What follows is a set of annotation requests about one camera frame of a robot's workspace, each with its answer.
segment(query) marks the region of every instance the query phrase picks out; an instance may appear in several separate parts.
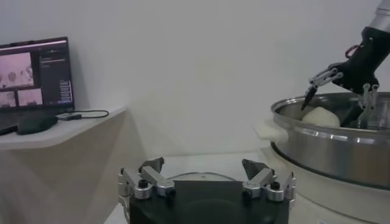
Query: laptop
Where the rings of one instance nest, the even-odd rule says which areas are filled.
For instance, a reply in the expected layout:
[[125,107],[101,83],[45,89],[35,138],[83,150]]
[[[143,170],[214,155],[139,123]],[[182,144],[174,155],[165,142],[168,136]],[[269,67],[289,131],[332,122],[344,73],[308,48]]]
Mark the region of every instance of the laptop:
[[27,116],[72,110],[67,37],[0,45],[0,134]]

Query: monitor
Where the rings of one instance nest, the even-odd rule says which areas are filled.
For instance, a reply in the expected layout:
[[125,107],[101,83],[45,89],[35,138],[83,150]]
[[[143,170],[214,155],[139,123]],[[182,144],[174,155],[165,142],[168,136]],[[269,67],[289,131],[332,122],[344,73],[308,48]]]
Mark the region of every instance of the monitor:
[[74,109],[68,38],[0,46],[0,111]]

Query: bolt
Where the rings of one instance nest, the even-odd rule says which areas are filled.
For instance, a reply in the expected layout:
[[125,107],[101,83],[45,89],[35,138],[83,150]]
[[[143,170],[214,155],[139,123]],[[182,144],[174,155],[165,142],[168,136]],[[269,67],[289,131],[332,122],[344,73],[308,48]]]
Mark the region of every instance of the bolt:
[[146,180],[144,180],[144,179],[139,180],[139,182],[138,182],[138,187],[141,188],[141,189],[147,188],[147,185],[148,185],[148,182]]
[[252,199],[252,193],[249,191],[243,191],[243,200],[251,201],[251,199]]
[[279,190],[280,189],[280,183],[275,181],[271,183],[271,189],[272,190]]
[[176,196],[176,190],[175,189],[168,189],[166,191],[166,197],[169,199],[172,199]]

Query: pot handle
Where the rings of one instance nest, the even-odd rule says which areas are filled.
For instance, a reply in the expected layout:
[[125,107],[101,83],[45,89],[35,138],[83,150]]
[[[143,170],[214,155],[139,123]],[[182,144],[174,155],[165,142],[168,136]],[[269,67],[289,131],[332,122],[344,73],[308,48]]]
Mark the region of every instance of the pot handle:
[[255,131],[261,140],[274,143],[286,142],[288,140],[287,131],[275,124],[272,119],[266,119],[264,122],[256,125]]

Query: dough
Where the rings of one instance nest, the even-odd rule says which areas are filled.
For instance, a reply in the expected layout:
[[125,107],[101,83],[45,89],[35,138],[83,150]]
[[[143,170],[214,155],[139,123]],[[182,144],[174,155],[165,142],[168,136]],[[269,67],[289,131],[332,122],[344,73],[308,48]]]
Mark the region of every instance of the dough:
[[334,113],[322,107],[317,107],[307,113],[302,121],[319,126],[340,127],[339,118]]

